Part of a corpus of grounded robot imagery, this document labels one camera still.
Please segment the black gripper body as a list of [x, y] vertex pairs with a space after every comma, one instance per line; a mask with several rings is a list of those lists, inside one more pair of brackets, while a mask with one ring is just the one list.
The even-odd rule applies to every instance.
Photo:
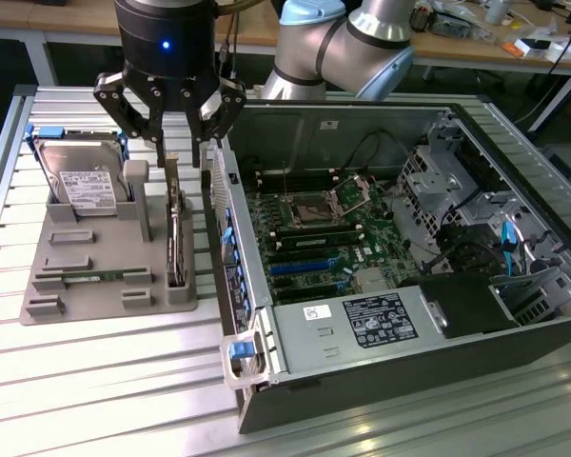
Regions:
[[116, 1], [126, 86], [148, 106], [200, 109], [218, 89], [213, 1]]

